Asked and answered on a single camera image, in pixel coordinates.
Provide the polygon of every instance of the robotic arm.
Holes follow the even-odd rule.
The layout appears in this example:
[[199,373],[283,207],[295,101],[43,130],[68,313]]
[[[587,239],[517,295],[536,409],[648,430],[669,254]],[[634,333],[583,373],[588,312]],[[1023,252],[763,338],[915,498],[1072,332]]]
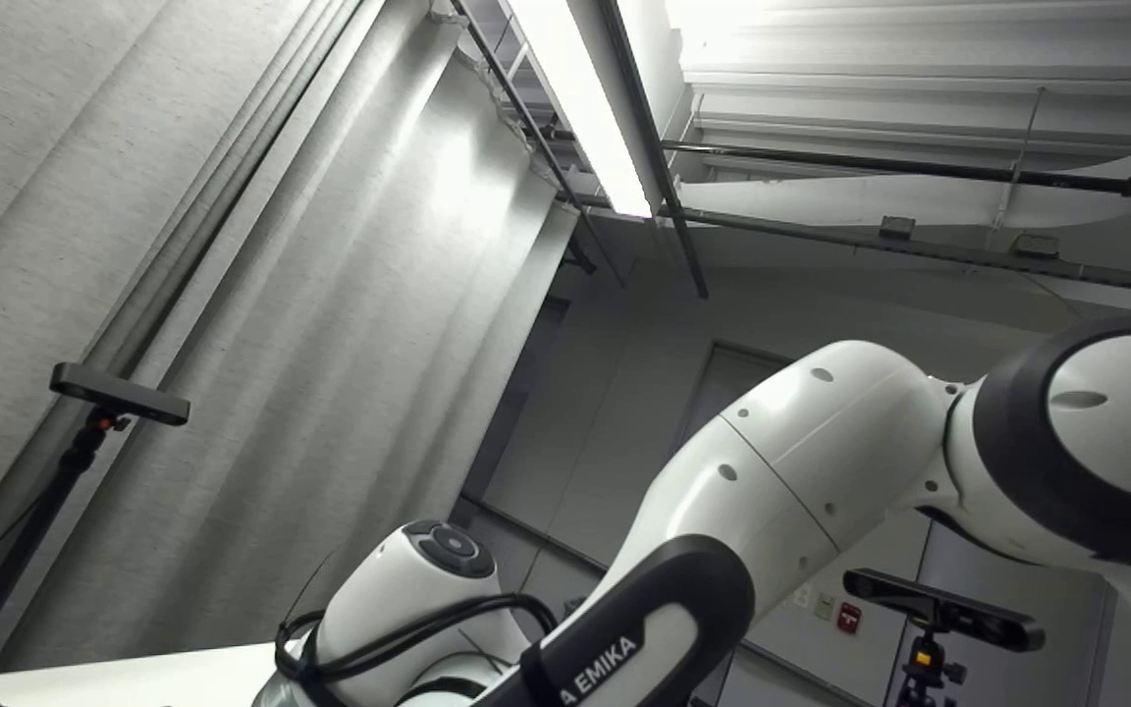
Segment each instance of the robotic arm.
[[[826,346],[680,447],[602,587],[545,641],[489,613],[312,698],[685,705],[763,613],[900,507],[1010,559],[1101,574],[1131,607],[1131,317],[1049,338],[972,388],[884,346]],[[495,587],[465,534],[403,528],[305,643],[341,661]]]

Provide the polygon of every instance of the wall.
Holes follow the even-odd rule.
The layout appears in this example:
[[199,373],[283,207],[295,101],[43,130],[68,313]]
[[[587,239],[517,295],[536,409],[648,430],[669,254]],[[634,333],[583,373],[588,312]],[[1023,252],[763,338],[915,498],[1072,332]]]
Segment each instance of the wall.
[[[516,435],[489,487],[475,490],[516,528],[555,540],[544,548],[479,517],[475,532],[495,544],[508,587],[567,607],[597,580],[648,480],[674,447],[715,343],[801,358],[835,338],[873,338],[940,377],[972,383],[1036,333],[1105,312],[1059,300],[1049,283],[998,271],[807,245],[774,249],[725,231],[701,245],[710,265],[710,301],[690,300],[680,265],[665,261],[665,237],[652,231],[609,245],[629,265],[629,287],[614,287],[604,274],[574,287],[571,313],[540,358],[540,383]],[[905,624],[864,610],[864,631],[849,641],[830,616],[839,600],[839,569],[876,567],[915,578],[922,540],[926,521],[900,514],[814,578],[750,631],[722,705],[769,705],[774,697],[788,705],[884,705]],[[932,552],[940,567],[952,559],[979,567],[953,540],[936,534]],[[1110,597],[1101,587],[1083,591],[1076,578],[1028,578],[1025,569],[1007,580],[1012,595],[1046,580],[1036,607],[1016,610],[1046,613],[1051,624],[1080,622],[1095,635],[1087,651],[1105,650]],[[1080,651],[1049,651],[1034,673],[1049,673],[1059,692],[1095,688]]]
[[[0,480],[53,409],[57,362],[78,362],[105,313],[191,207],[248,157],[258,110],[335,24],[317,0],[0,0]],[[12,597],[4,630],[93,494],[85,474]],[[0,487],[0,517],[36,494]]]

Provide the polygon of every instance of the metal rail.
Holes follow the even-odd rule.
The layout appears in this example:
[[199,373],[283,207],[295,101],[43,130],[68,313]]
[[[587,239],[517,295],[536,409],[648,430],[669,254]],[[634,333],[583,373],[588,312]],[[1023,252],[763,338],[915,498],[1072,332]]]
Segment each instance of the metal rail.
[[833,164],[833,169],[876,169],[876,173],[932,173],[953,180],[1000,180],[1000,185],[1046,185],[1080,193],[1118,193],[1131,195],[1131,177],[1083,177],[1083,173],[1016,173],[986,164],[940,164],[940,160],[892,160],[892,157],[851,157],[851,152],[797,152],[797,148],[750,148],[715,143],[665,143],[669,152],[740,157],[740,160],[794,160],[794,164]]
[[763,218],[740,218],[740,212],[708,212],[708,207],[685,207],[685,218],[697,224],[766,231],[777,239],[807,239],[807,245],[851,249],[851,252],[886,252],[886,254],[913,254],[913,261],[940,261],[940,265],[965,265],[965,266],[1023,271],[1023,274],[1040,274],[1040,281],[1131,292],[1131,271],[1118,271],[1118,266],[1070,265],[1070,261],[1016,261],[1007,252],[913,245],[913,239],[859,239],[858,231],[833,231],[833,228],[808,228],[808,224],[763,220]]

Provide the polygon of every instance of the fluorescent light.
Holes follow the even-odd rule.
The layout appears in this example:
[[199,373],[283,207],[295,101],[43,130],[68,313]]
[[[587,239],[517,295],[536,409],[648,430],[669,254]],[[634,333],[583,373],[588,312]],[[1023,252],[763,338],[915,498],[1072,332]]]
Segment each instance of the fluorescent light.
[[523,42],[555,95],[558,110],[574,127],[583,152],[588,157],[614,212],[652,218],[638,173],[638,157],[617,130],[617,114],[604,100],[588,47],[583,42],[571,0],[508,0],[517,19]]

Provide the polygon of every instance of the pipe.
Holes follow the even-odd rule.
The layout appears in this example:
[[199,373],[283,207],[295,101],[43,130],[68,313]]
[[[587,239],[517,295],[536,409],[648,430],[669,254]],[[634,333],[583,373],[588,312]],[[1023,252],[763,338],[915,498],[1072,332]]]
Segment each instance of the pipe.
[[665,143],[669,152],[740,157],[740,160],[794,160],[794,164],[833,164],[833,169],[881,169],[881,173],[932,173],[958,180],[1007,180],[1007,185],[1046,185],[1080,193],[1118,193],[1131,195],[1131,177],[1083,177],[1083,173],[1012,173],[983,164],[940,164],[940,160],[892,160],[892,157],[851,157],[851,152],[797,152],[797,148],[750,148],[715,143]]
[[994,271],[1023,271],[1023,274],[1040,274],[1040,281],[1070,281],[1070,283],[1095,283],[1095,287],[1131,292],[1131,271],[1118,271],[1118,266],[1093,266],[1093,265],[1066,265],[1066,261],[1012,261],[1000,252],[945,249],[945,245],[858,239],[858,237],[830,231],[830,228],[753,220],[753,218],[729,218],[729,212],[705,212],[705,207],[685,207],[685,218],[697,224],[769,231],[780,239],[808,239],[808,245],[859,249],[859,252],[892,252],[892,254],[913,254],[913,261],[940,261],[940,265],[965,265],[965,266],[994,266]]
[[670,169],[669,169],[669,157],[659,148],[659,130],[652,122],[646,79],[642,79],[642,67],[638,67],[638,57],[634,57],[634,40],[629,40],[629,29],[622,19],[617,0],[597,0],[597,19],[602,19],[602,40],[614,53],[622,92],[634,101],[634,118],[638,118],[638,130],[642,130],[646,157],[652,164],[656,188],[659,188],[659,195],[669,206],[669,218],[674,220],[674,237],[680,237],[697,295],[710,300],[710,287],[708,287],[708,274],[701,266],[701,254],[697,254],[697,245],[690,245],[690,231],[686,231],[686,220],[685,220],[685,206],[680,206],[680,193],[674,193],[674,180],[670,180]]

